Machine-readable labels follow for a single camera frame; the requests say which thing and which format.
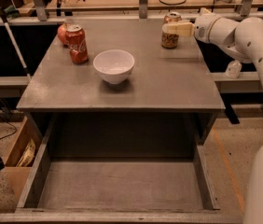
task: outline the soda can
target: soda can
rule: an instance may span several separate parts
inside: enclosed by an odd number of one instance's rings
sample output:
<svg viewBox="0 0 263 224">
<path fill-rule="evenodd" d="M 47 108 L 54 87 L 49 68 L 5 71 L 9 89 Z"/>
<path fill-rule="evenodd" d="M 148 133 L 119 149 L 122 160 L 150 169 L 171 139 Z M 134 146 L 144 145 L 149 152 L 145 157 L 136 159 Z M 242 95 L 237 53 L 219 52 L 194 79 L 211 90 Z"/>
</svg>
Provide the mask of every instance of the soda can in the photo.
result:
<svg viewBox="0 0 263 224">
<path fill-rule="evenodd" d="M 70 25 L 66 29 L 65 37 L 72 61 L 85 63 L 88 60 L 88 51 L 84 29 L 78 24 Z"/>
<path fill-rule="evenodd" d="M 173 21 L 180 21 L 181 16 L 178 12 L 169 12 L 163 19 L 163 23 L 169 23 Z M 166 49 L 174 49 L 178 45 L 179 35 L 171 35 L 162 32 L 161 45 Z"/>
</svg>

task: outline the drawer bottom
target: drawer bottom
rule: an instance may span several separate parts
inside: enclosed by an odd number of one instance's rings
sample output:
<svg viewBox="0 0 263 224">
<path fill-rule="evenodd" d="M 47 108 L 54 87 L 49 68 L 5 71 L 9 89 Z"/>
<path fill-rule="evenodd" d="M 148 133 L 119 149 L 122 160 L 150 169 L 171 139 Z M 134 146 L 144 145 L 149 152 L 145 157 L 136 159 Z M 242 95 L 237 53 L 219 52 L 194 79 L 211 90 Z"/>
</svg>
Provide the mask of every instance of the drawer bottom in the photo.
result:
<svg viewBox="0 0 263 224">
<path fill-rule="evenodd" d="M 56 159 L 38 208 L 184 212 L 203 206 L 192 161 Z"/>
</svg>

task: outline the cardboard box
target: cardboard box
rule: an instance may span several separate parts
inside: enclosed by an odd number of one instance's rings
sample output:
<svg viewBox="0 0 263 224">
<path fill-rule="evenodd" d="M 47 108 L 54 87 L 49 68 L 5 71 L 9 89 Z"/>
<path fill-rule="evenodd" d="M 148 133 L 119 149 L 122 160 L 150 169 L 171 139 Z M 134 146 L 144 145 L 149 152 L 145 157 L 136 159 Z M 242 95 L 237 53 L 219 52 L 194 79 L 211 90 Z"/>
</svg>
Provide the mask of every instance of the cardboard box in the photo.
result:
<svg viewBox="0 0 263 224">
<path fill-rule="evenodd" d="M 16 133 L 16 137 L 13 141 L 11 149 L 5 160 L 5 168 L 3 172 L 7 174 L 7 178 L 10 182 L 10 185 L 15 193 L 16 199 L 18 200 L 21 196 L 21 192 L 24 188 L 28 175 L 31 171 L 32 164 L 29 167 L 17 167 L 17 163 L 21 158 L 24 150 L 26 149 L 31 138 L 35 142 L 36 151 L 39 149 L 39 146 L 42 141 L 42 137 L 40 137 L 34 130 L 31 122 L 24 118 L 21 127 L 18 129 Z"/>
</svg>

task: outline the can lid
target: can lid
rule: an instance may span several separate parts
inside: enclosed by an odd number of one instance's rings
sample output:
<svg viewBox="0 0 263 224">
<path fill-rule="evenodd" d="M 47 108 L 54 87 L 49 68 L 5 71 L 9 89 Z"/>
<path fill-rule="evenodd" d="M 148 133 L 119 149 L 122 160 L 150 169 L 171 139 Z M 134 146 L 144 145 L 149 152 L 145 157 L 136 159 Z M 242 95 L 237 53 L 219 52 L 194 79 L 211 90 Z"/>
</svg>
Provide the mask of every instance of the can lid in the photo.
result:
<svg viewBox="0 0 263 224">
<path fill-rule="evenodd" d="M 82 27 L 78 24 L 74 24 L 74 25 L 70 25 L 66 28 L 67 32 L 78 32 L 79 30 L 81 30 Z"/>
<path fill-rule="evenodd" d="M 167 13 L 167 17 L 169 17 L 169 18 L 178 18 L 178 17 L 181 17 L 181 15 L 180 15 L 179 12 L 170 11 L 170 12 Z"/>
</svg>

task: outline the white pole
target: white pole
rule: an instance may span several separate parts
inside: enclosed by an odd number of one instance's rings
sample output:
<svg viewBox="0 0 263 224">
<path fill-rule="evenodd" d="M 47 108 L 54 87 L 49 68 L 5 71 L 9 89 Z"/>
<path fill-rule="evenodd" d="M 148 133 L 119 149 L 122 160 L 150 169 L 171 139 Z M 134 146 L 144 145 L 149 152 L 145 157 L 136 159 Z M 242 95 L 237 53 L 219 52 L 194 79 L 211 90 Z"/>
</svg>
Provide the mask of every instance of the white pole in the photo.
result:
<svg viewBox="0 0 263 224">
<path fill-rule="evenodd" d="M 23 58 L 22 58 L 21 51 L 20 51 L 19 46 L 18 46 L 18 44 L 17 44 L 17 42 L 16 42 L 16 40 L 15 40 L 15 38 L 14 38 L 14 35 L 12 34 L 12 31 L 11 31 L 11 29 L 10 29 L 10 27 L 9 27 L 7 18 L 3 18 L 3 17 L 2 17 L 3 15 L 2 15 L 2 12 L 1 12 L 1 11 L 0 11 L 0 16 L 1 16 L 1 19 L 2 19 L 3 24 L 5 25 L 5 27 L 6 27 L 6 29 L 7 29 L 7 32 L 8 32 L 8 34 L 9 34 L 10 39 L 11 39 L 11 42 L 12 42 L 15 50 L 17 51 L 17 54 L 18 54 L 18 56 L 19 56 L 19 58 L 20 58 L 21 65 L 22 65 L 22 67 L 23 67 L 23 69 L 24 69 L 24 71 L 25 71 L 25 73 L 26 73 L 26 75 L 27 75 L 27 77 L 28 77 L 28 79 L 29 79 L 29 81 L 30 81 L 30 80 L 31 80 L 31 75 L 30 75 L 30 73 L 29 73 L 29 71 L 28 71 L 27 64 L 26 64 L 26 62 L 25 62 L 25 61 L 23 60 Z"/>
</svg>

